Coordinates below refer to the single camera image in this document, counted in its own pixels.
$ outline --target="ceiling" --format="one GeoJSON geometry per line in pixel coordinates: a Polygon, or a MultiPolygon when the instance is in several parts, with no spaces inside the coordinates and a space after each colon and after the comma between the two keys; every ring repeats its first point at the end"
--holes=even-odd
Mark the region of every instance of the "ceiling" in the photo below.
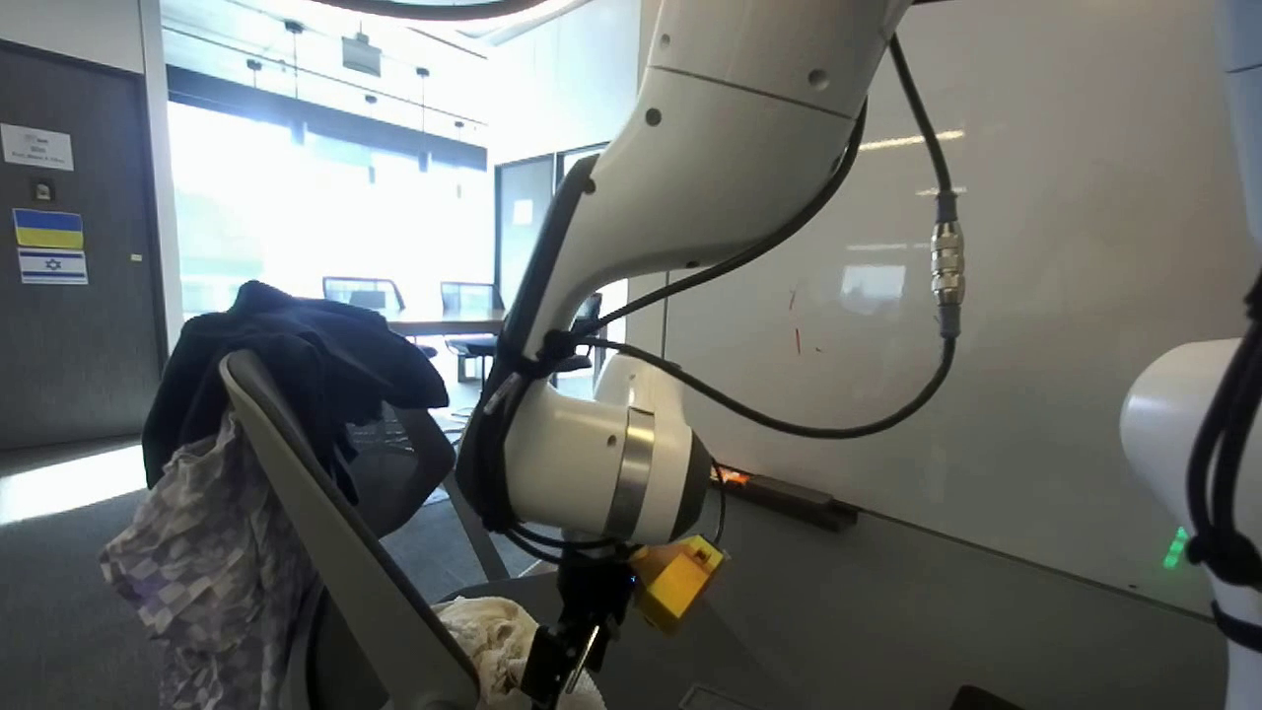
{"type": "Polygon", "coordinates": [[[415,24],[314,0],[160,0],[160,44],[185,72],[485,147],[497,46],[579,4],[415,24]]]}

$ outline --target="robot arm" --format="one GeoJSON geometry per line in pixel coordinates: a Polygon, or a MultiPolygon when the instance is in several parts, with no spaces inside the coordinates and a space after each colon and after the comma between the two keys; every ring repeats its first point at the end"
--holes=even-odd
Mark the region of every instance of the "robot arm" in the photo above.
{"type": "Polygon", "coordinates": [[[487,530],[557,525],[671,541],[700,504],[710,456],[679,392],[652,405],[558,400],[552,333],[619,278],[724,261],[778,239],[844,167],[875,65],[907,0],[665,0],[625,129],[552,203],[506,342],[461,446],[487,530]]]}

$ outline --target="gray floor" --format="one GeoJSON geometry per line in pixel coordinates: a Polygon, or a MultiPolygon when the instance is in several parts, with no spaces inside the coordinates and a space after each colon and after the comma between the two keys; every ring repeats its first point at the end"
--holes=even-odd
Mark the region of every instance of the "gray floor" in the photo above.
{"type": "MultiPolygon", "coordinates": [[[[146,639],[96,571],[139,498],[0,530],[0,705],[153,705],[146,639]]],[[[449,504],[386,541],[428,601],[482,571],[449,504]]],[[[947,710],[972,681],[1029,710],[1221,705],[1221,643],[1181,610],[865,516],[731,510],[731,563],[679,635],[632,619],[615,710],[947,710]]]]}

